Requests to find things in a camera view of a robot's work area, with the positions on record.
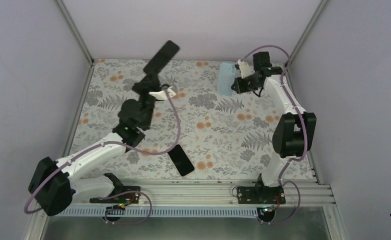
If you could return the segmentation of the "light blue phone case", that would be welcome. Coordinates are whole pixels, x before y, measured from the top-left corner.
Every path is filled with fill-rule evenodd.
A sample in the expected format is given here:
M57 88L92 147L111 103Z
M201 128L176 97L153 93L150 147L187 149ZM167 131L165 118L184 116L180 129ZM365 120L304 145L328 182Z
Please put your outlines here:
M222 62L219 66L219 73L217 77L217 91L220 95L231 97L233 85L236 77L236 67L232 62Z

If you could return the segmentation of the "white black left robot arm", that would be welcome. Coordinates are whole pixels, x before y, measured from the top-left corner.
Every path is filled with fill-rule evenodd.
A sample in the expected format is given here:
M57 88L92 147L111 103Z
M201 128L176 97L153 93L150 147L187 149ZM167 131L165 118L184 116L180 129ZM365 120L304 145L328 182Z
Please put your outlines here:
M155 104L171 101L176 89L161 84L157 75L146 75L132 90L138 99L127 99L118 113L119 123L96 143L71 155L53 160L41 159L28 186L30 199L24 206L26 214L43 211L48 216L63 212L71 203L98 199L115 203L122 198L123 185L112 173L96 178L83 176L101 163L127 152L142 153L137 146L150 128Z

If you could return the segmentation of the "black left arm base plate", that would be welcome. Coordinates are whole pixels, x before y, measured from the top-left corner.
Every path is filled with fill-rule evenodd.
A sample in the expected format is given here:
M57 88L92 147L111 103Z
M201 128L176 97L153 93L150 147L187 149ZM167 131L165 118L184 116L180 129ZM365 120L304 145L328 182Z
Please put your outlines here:
M109 199L91 198L89 202L91 204L138 204L140 194L136 193L136 191L140 190L140 186L124 186L122 188L115 188L108 197L112 197L123 192L127 192L127 194L122 194Z

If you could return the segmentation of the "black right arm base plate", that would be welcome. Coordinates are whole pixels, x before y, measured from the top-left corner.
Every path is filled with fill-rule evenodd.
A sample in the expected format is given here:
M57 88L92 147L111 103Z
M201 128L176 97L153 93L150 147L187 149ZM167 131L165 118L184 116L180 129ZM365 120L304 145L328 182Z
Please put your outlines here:
M286 198L282 186L239 186L237 187L238 203L241 205L248 204L285 204Z

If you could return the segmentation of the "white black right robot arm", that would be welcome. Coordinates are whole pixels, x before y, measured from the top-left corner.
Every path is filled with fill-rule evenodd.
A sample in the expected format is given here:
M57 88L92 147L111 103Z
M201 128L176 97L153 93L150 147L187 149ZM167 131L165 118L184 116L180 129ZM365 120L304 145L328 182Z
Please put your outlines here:
M243 60L236 62L240 76L236 77L231 89L238 94L249 91L265 91L281 115L272 135L272 147L276 157L272 157L266 170L255 183L254 197L266 204L274 196L280 196L278 188L293 162L302 161L311 149L316 127L316 115L307 112L291 92L286 68L274 67L267 51L255 53L253 66Z

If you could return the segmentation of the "black smartphone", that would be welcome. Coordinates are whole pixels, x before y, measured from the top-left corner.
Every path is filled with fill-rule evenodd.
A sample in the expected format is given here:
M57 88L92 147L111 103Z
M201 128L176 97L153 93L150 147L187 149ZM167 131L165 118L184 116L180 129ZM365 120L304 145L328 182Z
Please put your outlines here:
M185 177L195 170L193 163L181 145L177 144L167 154L181 177Z

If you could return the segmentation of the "black phone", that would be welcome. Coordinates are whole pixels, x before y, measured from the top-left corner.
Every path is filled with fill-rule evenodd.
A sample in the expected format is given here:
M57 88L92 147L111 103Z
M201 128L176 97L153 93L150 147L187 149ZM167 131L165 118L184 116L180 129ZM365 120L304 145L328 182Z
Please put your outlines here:
M179 51L180 47L173 41L168 40L144 67L144 73L146 75L158 75Z

